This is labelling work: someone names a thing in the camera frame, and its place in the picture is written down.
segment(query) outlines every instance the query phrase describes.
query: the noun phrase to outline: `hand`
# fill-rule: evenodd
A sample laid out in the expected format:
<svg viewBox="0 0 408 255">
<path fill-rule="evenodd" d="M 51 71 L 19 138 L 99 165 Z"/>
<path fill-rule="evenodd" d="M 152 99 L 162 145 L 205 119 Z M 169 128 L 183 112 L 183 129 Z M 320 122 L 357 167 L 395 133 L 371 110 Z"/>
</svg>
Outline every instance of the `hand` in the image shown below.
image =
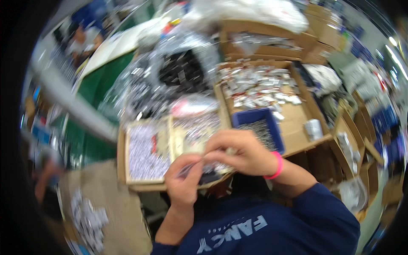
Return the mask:
<svg viewBox="0 0 408 255">
<path fill-rule="evenodd" d="M 196 163 L 188 173 L 186 179 L 176 177 L 183 167 Z M 192 207 L 197 200 L 197 185 L 202 175 L 204 163 L 199 154 L 183 154 L 176 158 L 164 175 L 164 183 L 167 185 L 167 193 L 171 200 L 171 206 L 184 208 Z"/>
<path fill-rule="evenodd" d="M 227 155 L 219 150 L 229 147 L 237 153 Z M 262 146 L 252 131 L 218 131 L 208 140 L 204 155 L 205 161 L 227 164 L 246 175 L 273 175 L 277 170 L 276 157 Z"/>
</svg>

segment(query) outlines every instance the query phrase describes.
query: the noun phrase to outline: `right hand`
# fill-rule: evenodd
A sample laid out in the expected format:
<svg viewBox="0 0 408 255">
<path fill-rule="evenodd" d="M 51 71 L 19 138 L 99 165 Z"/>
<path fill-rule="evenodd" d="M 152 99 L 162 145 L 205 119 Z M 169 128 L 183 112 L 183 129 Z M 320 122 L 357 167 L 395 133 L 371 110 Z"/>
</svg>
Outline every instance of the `right hand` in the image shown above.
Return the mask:
<svg viewBox="0 0 408 255">
<path fill-rule="evenodd" d="M 236 149 L 237 153 L 227 155 L 225 149 L 229 147 Z M 208 140 L 204 155 L 206 161 L 227 164 L 246 175 L 273 175 L 277 170 L 276 157 L 258 141 L 252 131 L 218 131 Z"/>
</svg>

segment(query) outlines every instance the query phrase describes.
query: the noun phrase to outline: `small packet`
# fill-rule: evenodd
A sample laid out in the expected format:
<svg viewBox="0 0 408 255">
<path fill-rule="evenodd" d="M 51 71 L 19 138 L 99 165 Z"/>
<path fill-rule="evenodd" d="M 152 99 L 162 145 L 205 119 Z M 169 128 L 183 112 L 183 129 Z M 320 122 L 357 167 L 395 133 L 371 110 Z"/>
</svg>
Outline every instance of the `small packet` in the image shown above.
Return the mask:
<svg viewBox="0 0 408 255">
<path fill-rule="evenodd" d="M 181 171 L 176 175 L 176 177 L 183 179 L 187 178 L 188 173 L 195 164 L 197 164 L 197 162 L 188 164 L 185 167 L 183 167 Z M 204 165 L 202 172 L 203 174 L 200 178 L 200 181 L 198 182 L 199 185 L 210 183 L 221 178 L 221 175 L 215 171 L 215 164 Z"/>
</svg>

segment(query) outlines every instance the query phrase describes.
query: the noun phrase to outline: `ceiling light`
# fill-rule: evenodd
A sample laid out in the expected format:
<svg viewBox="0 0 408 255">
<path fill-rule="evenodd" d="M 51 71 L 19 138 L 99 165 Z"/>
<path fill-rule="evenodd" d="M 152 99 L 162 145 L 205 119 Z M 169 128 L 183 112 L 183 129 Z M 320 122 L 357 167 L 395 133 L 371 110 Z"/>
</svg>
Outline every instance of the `ceiling light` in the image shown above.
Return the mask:
<svg viewBox="0 0 408 255">
<path fill-rule="evenodd" d="M 401 69 L 401 72 L 402 72 L 402 74 L 404 74 L 405 79 L 408 80 L 408 76 L 407 76 L 407 74 L 406 74 L 406 72 L 405 72 L 405 70 L 404 70 L 404 68 L 403 68 L 403 66 L 402 66 L 402 64 L 401 64 L 401 62 L 398 60 L 397 56 L 394 54 L 394 52 L 391 50 L 391 48 L 388 47 L 388 45 L 386 45 L 385 47 L 386 47 L 387 50 L 390 52 L 393 61 L 399 66 L 399 69 Z"/>
<path fill-rule="evenodd" d="M 390 36 L 390 42 L 391 42 L 394 46 L 397 46 L 397 41 L 396 41 L 394 38 L 392 38 L 391 36 Z"/>
</svg>

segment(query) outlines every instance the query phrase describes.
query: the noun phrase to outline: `left hand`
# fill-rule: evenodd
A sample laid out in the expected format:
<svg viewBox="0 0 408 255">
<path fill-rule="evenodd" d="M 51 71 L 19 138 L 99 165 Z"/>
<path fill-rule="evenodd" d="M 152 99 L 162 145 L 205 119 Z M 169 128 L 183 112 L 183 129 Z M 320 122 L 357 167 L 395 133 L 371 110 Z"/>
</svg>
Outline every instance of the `left hand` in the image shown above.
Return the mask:
<svg viewBox="0 0 408 255">
<path fill-rule="evenodd" d="M 196 163 L 188 173 L 186 179 L 176 177 L 183 167 Z M 202 157 L 199 154 L 183 154 L 176 158 L 164 175 L 164 182 L 167 185 L 167 193 L 171 200 L 171 205 L 185 208 L 191 207 L 197 200 L 197 185 L 202 175 Z"/>
</svg>

